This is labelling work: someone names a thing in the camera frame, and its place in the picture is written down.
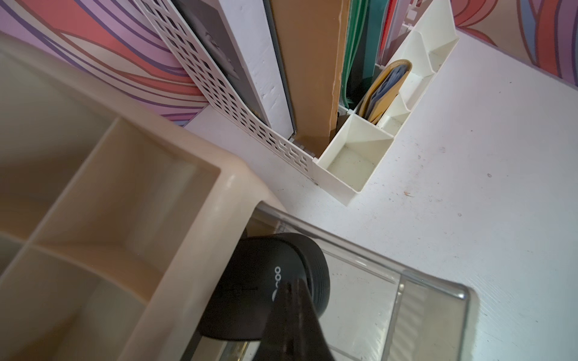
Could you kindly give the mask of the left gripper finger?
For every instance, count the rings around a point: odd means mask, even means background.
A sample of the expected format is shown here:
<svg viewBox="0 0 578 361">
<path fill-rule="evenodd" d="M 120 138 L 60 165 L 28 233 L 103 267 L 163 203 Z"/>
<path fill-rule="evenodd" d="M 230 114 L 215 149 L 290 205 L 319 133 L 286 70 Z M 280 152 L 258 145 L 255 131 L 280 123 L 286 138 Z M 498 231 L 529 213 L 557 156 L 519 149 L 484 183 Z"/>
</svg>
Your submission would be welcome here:
<svg viewBox="0 0 578 361">
<path fill-rule="evenodd" d="M 278 289 L 253 359 L 334 361 L 304 280 Z"/>
</svg>

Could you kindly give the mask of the transparent top drawer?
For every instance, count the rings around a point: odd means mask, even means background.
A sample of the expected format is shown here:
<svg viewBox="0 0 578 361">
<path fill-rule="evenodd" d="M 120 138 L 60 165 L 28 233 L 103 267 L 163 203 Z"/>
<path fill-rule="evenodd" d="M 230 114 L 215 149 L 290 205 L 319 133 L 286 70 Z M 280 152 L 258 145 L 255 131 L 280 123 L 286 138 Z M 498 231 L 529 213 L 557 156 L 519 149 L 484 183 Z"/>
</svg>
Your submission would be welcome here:
<svg viewBox="0 0 578 361">
<path fill-rule="evenodd" d="M 307 236 L 325 255 L 331 295 L 317 316 L 334 360 L 471 358 L 477 302 L 468 287 L 379 256 L 265 204 L 254 209 L 240 239 L 277 233 Z M 183 358 L 254 360 L 259 344 L 204 337 L 196 328 Z"/>
</svg>

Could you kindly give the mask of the beige drawer organizer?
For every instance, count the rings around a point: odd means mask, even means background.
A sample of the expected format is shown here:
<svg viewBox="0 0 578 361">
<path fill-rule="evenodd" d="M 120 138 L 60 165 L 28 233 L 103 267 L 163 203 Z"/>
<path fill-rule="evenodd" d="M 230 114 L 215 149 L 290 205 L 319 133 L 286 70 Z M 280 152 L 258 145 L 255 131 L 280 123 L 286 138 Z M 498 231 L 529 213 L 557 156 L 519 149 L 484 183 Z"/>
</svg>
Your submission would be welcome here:
<svg viewBox="0 0 578 361">
<path fill-rule="evenodd" d="M 254 209 L 238 156 L 1 37 L 1 358 L 180 360 Z"/>
</svg>

